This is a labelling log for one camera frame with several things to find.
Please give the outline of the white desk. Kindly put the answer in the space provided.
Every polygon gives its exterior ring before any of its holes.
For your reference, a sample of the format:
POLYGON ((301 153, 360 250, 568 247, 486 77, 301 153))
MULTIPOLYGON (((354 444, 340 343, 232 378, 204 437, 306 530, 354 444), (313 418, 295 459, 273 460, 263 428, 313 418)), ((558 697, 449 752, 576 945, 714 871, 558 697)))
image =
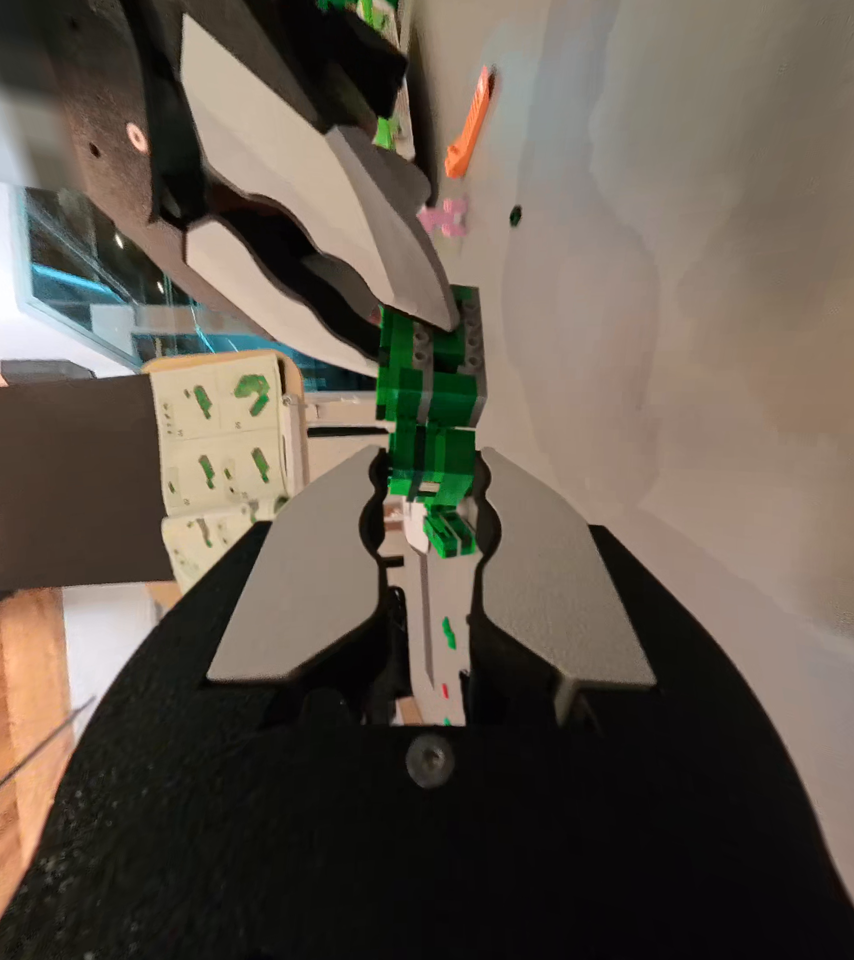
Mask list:
POLYGON ((481 289, 482 442, 739 666, 854 899, 854 2, 414 2, 439 244, 481 289), (520 205, 516 228, 508 221, 520 205))

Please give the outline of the brick instruction booklet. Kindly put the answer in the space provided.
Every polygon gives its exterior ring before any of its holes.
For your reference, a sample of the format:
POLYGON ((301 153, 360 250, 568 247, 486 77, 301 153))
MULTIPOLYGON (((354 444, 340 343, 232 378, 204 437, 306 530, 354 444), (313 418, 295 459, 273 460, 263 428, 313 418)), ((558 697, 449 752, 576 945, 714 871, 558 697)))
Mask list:
POLYGON ((160 525, 181 595, 300 488, 287 440, 292 398, 275 350, 157 362, 147 372, 158 434, 160 525))

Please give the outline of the pink brick piece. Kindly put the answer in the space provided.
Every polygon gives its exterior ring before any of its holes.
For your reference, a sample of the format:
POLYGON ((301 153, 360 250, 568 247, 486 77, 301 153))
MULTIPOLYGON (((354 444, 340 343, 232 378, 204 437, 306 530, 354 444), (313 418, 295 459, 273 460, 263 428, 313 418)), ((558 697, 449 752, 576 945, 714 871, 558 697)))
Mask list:
POLYGON ((431 236, 440 234, 445 238, 464 237, 468 233, 468 208, 467 197, 445 198, 438 205, 423 205, 417 213, 417 219, 431 236))

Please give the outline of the green and grey brick model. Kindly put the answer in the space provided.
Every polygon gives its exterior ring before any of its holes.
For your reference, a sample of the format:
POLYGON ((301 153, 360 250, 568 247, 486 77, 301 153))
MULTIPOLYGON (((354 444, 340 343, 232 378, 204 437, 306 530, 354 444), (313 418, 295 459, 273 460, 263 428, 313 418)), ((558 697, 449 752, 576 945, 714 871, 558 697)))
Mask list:
POLYGON ((472 493, 488 397, 480 290, 455 284, 451 291, 459 314, 453 331, 382 307, 376 381, 376 417, 394 427, 388 493, 423 509, 421 530, 442 559, 477 551, 459 508, 472 493))

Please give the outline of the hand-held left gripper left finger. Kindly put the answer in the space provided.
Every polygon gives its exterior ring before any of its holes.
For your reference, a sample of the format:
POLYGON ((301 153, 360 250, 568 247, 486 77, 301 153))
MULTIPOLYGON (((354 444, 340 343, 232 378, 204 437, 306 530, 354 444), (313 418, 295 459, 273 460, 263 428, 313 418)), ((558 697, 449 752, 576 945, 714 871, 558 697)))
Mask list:
POLYGON ((279 511, 208 668, 209 681, 292 680, 381 604, 386 451, 367 445, 279 511))

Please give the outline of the orange brick separator tool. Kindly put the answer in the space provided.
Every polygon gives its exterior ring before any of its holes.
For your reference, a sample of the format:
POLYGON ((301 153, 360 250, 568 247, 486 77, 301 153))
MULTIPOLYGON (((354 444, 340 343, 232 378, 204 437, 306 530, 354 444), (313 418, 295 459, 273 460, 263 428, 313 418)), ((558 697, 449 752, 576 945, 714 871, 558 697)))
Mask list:
POLYGON ((463 128, 449 144, 444 157, 444 172, 448 179, 463 179, 488 114, 496 82, 495 68, 485 65, 481 69, 463 128))

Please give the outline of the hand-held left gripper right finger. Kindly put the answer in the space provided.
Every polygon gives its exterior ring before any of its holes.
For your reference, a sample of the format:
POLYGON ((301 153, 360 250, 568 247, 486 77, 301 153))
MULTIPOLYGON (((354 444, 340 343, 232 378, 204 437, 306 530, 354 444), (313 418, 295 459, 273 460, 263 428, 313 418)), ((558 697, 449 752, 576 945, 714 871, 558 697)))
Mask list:
POLYGON ((492 447, 485 501, 500 536, 481 573, 482 610, 569 688, 651 690, 657 680, 586 519, 492 447))

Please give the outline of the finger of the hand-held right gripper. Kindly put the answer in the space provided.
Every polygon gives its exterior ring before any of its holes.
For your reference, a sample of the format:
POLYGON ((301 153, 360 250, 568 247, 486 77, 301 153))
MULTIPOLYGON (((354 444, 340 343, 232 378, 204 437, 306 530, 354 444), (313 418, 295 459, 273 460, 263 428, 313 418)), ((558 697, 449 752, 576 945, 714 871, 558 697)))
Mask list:
POLYGON ((321 132, 195 18, 183 15, 181 84, 205 160, 242 195, 275 201, 317 251, 383 304, 453 331, 455 297, 418 215, 423 172, 361 127, 321 132))
POLYGON ((262 250, 223 217, 185 234, 186 265, 272 340, 317 361, 373 378, 380 328, 335 284, 286 251, 273 228, 254 230, 262 250))

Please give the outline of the black board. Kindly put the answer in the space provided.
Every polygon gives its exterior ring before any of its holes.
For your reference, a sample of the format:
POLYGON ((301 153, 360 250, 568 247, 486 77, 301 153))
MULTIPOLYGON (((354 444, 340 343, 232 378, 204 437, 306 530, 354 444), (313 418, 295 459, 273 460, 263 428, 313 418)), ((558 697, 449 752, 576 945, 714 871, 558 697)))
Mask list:
POLYGON ((146 374, 0 387, 0 594, 172 581, 146 374))

